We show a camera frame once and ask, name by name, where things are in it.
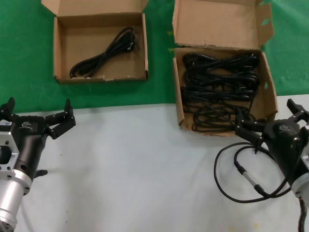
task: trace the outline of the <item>white table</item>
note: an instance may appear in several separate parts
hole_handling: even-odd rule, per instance
[[[309,109],[309,95],[292,96]],[[278,118],[291,115],[278,97]],[[173,104],[75,110],[77,126],[48,139],[40,169],[23,198],[16,232],[296,232],[300,209],[290,192],[261,203],[225,198],[213,179],[218,151],[240,138],[182,131]],[[225,152],[222,187],[239,199],[259,195]],[[267,192],[283,176],[265,155],[239,161]]]

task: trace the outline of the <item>metal bracket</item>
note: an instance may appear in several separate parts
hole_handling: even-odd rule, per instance
[[[0,164],[0,172],[11,172],[17,161],[19,151],[13,135],[9,131],[0,131],[0,146],[8,146],[12,152],[7,164]]]
[[[5,222],[0,220],[0,232],[10,232],[10,228],[6,225]]]

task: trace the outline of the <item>robotic arm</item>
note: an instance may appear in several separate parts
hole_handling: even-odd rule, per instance
[[[245,121],[239,111],[236,135],[255,147],[265,142],[295,196],[309,206],[309,112],[291,99],[287,106],[293,114],[290,118],[269,123]],[[300,120],[307,125],[300,128]]]
[[[69,99],[63,112],[46,118],[12,114],[14,106],[14,98],[0,106],[0,232],[15,230],[22,197],[35,177],[47,174],[37,171],[47,137],[56,139],[76,125]]]

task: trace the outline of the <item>coiled black cable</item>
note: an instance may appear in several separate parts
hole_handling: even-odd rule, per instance
[[[248,143],[248,142],[242,142],[242,143],[235,143],[235,144],[231,144],[229,146],[226,146],[225,148],[221,149],[219,151],[219,153],[216,156],[215,162],[214,162],[214,167],[213,167],[213,176],[214,176],[214,180],[217,184],[217,187],[219,189],[219,191],[228,199],[237,202],[237,203],[255,203],[255,202],[261,202],[264,200],[267,200],[269,198],[278,198],[281,197],[283,195],[285,195],[286,193],[288,193],[289,191],[291,191],[291,188],[286,189],[285,191],[279,193],[283,187],[286,185],[287,181],[290,179],[290,177],[294,174],[295,170],[297,169],[297,166],[301,160],[301,156],[299,156],[293,166],[293,168],[291,169],[291,172],[287,175],[287,177],[284,178],[283,182],[279,185],[279,187],[273,191],[271,194],[266,193],[263,188],[260,185],[256,185],[254,186],[254,189],[261,194],[263,197],[261,198],[257,198],[257,199],[253,199],[253,200],[239,200],[239,199],[235,199],[231,196],[229,196],[220,186],[219,181],[218,181],[218,177],[217,177],[217,163],[218,163],[218,159],[220,157],[220,155],[227,149],[234,147],[234,146],[238,146],[238,145],[246,145],[244,147],[242,147],[241,149],[239,149],[235,155],[234,155],[234,164],[237,167],[238,171],[243,175],[246,170],[239,164],[239,162],[237,161],[237,157],[239,155],[239,153],[245,149],[249,149],[249,148],[254,148],[256,151],[260,151],[264,154],[266,154],[267,156],[269,156],[273,161],[274,158],[271,156],[271,154],[269,153],[269,151],[263,147],[255,147],[253,144]],[[301,209],[301,214],[299,217],[299,221],[298,221],[298,231],[299,232],[304,232],[304,228],[305,228],[305,219],[307,216],[307,206],[305,205],[304,201],[302,199],[299,199],[299,203],[300,203],[300,209]]]
[[[83,60],[74,65],[70,71],[70,77],[76,77],[76,74],[92,77],[108,60],[126,52],[131,52],[135,48],[135,31],[132,27],[123,29],[115,37],[105,52]]]
[[[245,119],[255,120],[250,114],[259,85],[259,78],[253,71],[258,64],[255,54],[216,59],[190,53],[183,57],[183,62],[187,68],[183,75],[185,85],[181,87],[183,110],[193,114],[193,131],[234,131],[237,109],[243,111]],[[218,69],[229,74],[213,72]],[[250,106],[230,101],[250,102]]]

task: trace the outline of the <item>silver metal cylinder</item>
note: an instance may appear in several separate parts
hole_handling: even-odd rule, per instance
[[[305,205],[309,207],[309,173],[300,176],[291,186],[297,198],[302,198]]]
[[[7,231],[13,232],[17,225],[16,215],[22,197],[29,193],[32,181],[18,170],[0,175],[0,220]]]

